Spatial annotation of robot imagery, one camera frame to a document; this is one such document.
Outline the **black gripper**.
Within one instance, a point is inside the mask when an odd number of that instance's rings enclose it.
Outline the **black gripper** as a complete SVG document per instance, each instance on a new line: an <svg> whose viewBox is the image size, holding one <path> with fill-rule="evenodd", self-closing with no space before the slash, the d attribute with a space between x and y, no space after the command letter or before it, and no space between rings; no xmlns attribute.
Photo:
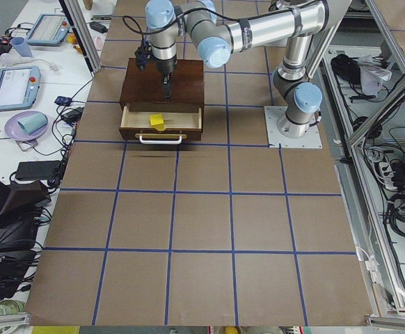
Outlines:
<svg viewBox="0 0 405 334"><path fill-rule="evenodd" d="M163 76L162 79L162 92L164 95L165 100L169 100L171 98L172 92L172 73L175 70L175 66L177 65L177 58L172 57L170 59L158 59L154 60L155 67L157 71Z"/></svg>

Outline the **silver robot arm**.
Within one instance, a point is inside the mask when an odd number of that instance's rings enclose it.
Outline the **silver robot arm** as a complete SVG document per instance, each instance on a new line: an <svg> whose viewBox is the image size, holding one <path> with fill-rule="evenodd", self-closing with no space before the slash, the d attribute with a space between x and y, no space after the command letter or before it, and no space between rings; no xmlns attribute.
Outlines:
<svg viewBox="0 0 405 334"><path fill-rule="evenodd" d="M306 64L313 35L331 33L343 19L349 1L285 1L254 17L228 18L217 24L219 13L212 1L194 1L181 6L171 1L149 1L146 25L152 55L162 75L164 97L171 95L171 80L177 63L175 43L189 35L203 63L210 68L225 65L231 55L286 40L282 63L275 69L273 84L287 103L278 120L278 131L287 138L302 138L318 112L323 95L308 82Z"/></svg>

